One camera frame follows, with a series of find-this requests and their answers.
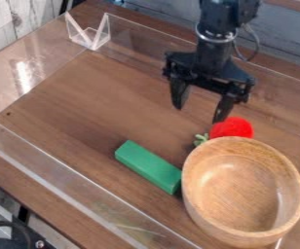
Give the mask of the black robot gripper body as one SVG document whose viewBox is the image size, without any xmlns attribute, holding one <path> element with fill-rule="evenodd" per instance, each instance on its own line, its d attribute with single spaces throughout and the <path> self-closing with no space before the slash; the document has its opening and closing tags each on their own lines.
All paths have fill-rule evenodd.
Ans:
<svg viewBox="0 0 300 249">
<path fill-rule="evenodd" d="M 236 102 L 247 102 L 256 85 L 255 78 L 232 60 L 233 42 L 199 41 L 195 52 L 166 52 L 164 75 L 221 96 L 232 94 Z"/>
</svg>

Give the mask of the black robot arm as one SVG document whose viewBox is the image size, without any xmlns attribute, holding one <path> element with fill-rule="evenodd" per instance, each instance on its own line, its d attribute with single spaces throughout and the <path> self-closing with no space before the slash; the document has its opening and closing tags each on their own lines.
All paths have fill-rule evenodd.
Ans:
<svg viewBox="0 0 300 249">
<path fill-rule="evenodd" d="M 239 52 L 236 37 L 244 28 L 255 37 L 256 50 L 260 39 L 249 27 L 257 17 L 261 0 L 200 0 L 201 18 L 196 23 L 197 47 L 193 53 L 166 52 L 164 75 L 170 81 L 172 102 L 181 110 L 192 86 L 217 93 L 220 100 L 213 123 L 223 122 L 233 106 L 249 100 L 256 78 L 233 62 L 232 52 L 249 61 Z"/>
</svg>

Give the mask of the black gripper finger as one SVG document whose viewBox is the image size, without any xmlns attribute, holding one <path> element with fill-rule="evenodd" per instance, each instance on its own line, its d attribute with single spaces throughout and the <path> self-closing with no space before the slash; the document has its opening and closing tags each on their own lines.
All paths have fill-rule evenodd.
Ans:
<svg viewBox="0 0 300 249">
<path fill-rule="evenodd" d="M 227 119 L 227 117 L 233 109 L 235 102 L 236 102 L 236 99 L 235 99 L 235 96 L 232 94 L 227 94 L 223 96 L 223 99 L 219 103 L 215 117 L 213 117 L 215 124 L 219 122 L 223 122 Z"/>
<path fill-rule="evenodd" d="M 192 85 L 178 78 L 170 79 L 170 92 L 174 107 L 181 110 L 191 94 Z"/>
</svg>

